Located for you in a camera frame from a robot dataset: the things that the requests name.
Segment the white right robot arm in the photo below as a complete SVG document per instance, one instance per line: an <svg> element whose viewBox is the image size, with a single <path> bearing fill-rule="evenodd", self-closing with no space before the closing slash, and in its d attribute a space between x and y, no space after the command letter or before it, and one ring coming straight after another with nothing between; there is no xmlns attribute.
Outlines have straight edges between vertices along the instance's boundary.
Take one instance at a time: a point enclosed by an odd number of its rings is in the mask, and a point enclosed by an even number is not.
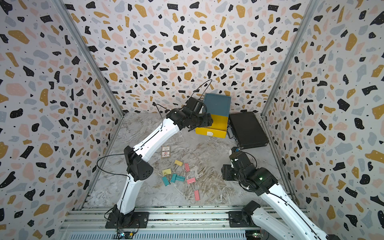
<svg viewBox="0 0 384 240"><path fill-rule="evenodd" d="M271 216L260 204L250 201L240 214L229 214L231 224L260 227L277 240L337 239L315 225L288 196L276 177L266 168L257 168L250 157L251 154L233 147L229 156L231 163L223 165L221 170L223 180L238 182L243 190L256 194L276 211L281 220Z"/></svg>

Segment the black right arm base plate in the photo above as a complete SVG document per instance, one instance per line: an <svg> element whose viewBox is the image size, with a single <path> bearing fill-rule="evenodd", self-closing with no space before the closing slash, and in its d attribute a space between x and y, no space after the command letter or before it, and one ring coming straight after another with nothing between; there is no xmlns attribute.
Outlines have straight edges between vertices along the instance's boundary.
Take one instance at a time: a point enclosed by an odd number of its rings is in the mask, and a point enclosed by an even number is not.
<svg viewBox="0 0 384 240"><path fill-rule="evenodd" d="M229 224L231 228L255 227L251 215L243 211L229 211Z"/></svg>

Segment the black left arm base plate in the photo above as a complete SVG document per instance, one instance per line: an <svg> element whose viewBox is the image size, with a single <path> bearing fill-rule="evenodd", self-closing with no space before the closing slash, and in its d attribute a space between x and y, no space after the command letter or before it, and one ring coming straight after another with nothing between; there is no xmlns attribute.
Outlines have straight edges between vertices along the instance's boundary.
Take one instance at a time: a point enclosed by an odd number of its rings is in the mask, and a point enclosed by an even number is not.
<svg viewBox="0 0 384 240"><path fill-rule="evenodd" d="M128 214L122 214L117 205L114 205L108 213L109 215L106 218L107 222L105 225L106 229L145 229L150 216L149 212L137 212L135 210Z"/></svg>

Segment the yellow binder clip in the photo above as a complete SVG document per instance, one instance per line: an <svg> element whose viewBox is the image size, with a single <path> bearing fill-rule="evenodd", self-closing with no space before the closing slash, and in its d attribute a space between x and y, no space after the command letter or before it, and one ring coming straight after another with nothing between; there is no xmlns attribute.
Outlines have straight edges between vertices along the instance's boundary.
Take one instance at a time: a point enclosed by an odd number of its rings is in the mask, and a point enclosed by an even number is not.
<svg viewBox="0 0 384 240"><path fill-rule="evenodd" d="M178 161L178 160L175 160L175 164L176 164L177 166L180 166L180 167L183 166L183 163L182 163L181 161Z"/></svg>
<svg viewBox="0 0 384 240"><path fill-rule="evenodd" d="M162 170L162 174L163 176L172 175L172 170L171 169Z"/></svg>

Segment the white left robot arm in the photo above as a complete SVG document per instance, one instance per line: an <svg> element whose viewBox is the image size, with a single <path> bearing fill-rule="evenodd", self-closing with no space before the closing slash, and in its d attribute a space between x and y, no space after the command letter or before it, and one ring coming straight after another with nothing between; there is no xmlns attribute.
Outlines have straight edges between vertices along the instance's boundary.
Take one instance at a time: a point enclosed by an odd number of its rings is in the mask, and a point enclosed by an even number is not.
<svg viewBox="0 0 384 240"><path fill-rule="evenodd" d="M122 195L117 202L119 212L127 215L135 209L141 186L154 171L149 160L170 137L184 128L193 130L200 127L210 127L213 122L209 113L197 114L187 108L173 109L148 137L132 148L126 147L124 155L128 165L128 176Z"/></svg>

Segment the yellow drawer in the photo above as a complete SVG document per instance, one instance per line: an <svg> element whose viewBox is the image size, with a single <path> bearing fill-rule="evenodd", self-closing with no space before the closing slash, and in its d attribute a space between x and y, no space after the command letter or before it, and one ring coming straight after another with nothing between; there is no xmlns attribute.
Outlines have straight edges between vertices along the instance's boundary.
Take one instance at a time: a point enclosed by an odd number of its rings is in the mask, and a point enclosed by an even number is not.
<svg viewBox="0 0 384 240"><path fill-rule="evenodd" d="M196 134L224 139L227 135L229 118L220 115L211 115L211 117L213 124L210 127L196 128Z"/></svg>

